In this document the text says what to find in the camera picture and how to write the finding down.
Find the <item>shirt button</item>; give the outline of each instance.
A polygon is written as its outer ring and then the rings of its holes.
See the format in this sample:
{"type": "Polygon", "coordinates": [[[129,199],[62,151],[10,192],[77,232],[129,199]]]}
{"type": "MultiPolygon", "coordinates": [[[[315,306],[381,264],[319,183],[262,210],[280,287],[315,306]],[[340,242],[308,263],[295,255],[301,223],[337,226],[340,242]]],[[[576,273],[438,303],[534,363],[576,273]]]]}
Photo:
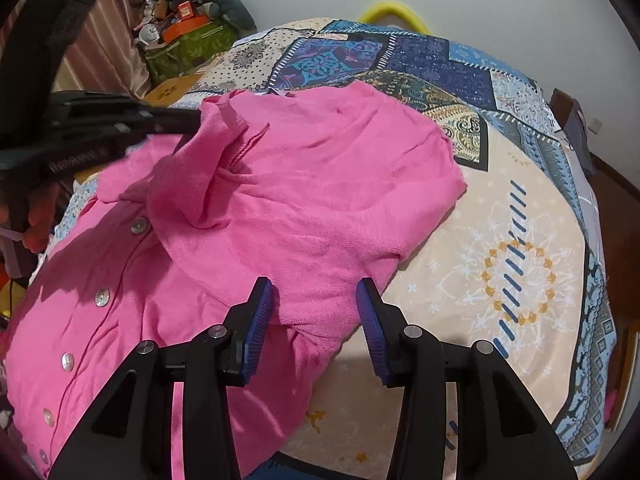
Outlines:
{"type": "Polygon", "coordinates": [[[95,304],[97,306],[105,306],[107,303],[109,303],[109,289],[104,286],[95,293],[95,304]]]}
{"type": "Polygon", "coordinates": [[[74,362],[75,362],[74,355],[67,352],[62,356],[62,369],[65,372],[70,372],[71,370],[74,369],[74,362]]]}
{"type": "Polygon", "coordinates": [[[53,428],[53,425],[56,423],[55,419],[53,418],[53,413],[45,408],[44,410],[42,410],[42,415],[44,416],[44,421],[47,423],[47,426],[53,428]]]}
{"type": "Polygon", "coordinates": [[[149,222],[146,220],[146,218],[144,217],[140,217],[140,218],[136,218],[133,221],[133,224],[131,224],[131,232],[135,235],[141,235],[143,232],[146,231],[146,228],[148,227],[149,222]]]}

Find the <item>orange box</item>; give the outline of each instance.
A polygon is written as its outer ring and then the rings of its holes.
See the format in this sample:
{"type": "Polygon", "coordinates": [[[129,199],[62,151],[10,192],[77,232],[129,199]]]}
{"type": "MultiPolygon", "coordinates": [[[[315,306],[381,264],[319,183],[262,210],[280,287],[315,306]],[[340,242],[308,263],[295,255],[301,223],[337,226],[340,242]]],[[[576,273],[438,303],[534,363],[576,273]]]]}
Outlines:
{"type": "Polygon", "coordinates": [[[196,17],[196,11],[193,9],[191,2],[182,2],[178,5],[178,15],[181,20],[189,20],[196,17]]]}
{"type": "Polygon", "coordinates": [[[186,34],[187,32],[191,32],[198,27],[203,25],[207,25],[210,22],[210,19],[207,16],[196,16],[195,18],[191,18],[190,20],[180,20],[178,23],[174,23],[173,25],[166,28],[166,30],[162,33],[162,39],[165,43],[171,43],[175,38],[186,34]]]}

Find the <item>green bag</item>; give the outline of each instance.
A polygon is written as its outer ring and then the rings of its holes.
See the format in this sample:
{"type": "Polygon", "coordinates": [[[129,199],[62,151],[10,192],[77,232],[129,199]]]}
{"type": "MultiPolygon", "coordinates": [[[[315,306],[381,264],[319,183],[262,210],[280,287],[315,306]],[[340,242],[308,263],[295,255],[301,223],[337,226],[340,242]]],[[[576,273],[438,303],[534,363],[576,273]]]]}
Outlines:
{"type": "Polygon", "coordinates": [[[160,48],[145,50],[155,86],[172,77],[189,75],[216,54],[231,48],[238,33],[225,20],[213,20],[160,48]]]}

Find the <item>pink cardigan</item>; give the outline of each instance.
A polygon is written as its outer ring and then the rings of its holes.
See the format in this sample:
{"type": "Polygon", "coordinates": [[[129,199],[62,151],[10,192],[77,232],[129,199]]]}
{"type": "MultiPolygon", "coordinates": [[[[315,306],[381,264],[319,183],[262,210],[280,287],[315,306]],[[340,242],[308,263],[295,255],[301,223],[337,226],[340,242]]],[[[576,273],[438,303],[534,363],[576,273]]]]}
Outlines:
{"type": "MultiPolygon", "coordinates": [[[[357,281],[382,290],[465,190],[442,130],[362,82],[211,98],[198,134],[170,155],[176,142],[154,137],[101,174],[12,320],[9,400],[44,475],[140,340],[193,338],[267,276],[280,300],[257,374],[228,391],[250,473],[300,424],[358,325],[357,281]]],[[[181,400],[177,387],[176,480],[181,400]]]]}

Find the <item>wall outlet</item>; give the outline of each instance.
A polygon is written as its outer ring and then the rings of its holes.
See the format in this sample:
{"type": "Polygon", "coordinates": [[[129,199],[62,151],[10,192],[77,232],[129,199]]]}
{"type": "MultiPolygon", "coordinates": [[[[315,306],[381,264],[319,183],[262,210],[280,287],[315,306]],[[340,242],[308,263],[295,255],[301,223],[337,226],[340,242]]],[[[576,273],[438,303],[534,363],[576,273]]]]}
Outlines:
{"type": "Polygon", "coordinates": [[[601,128],[602,128],[602,121],[597,117],[594,117],[588,126],[588,129],[590,129],[596,135],[600,133],[601,128]]]}

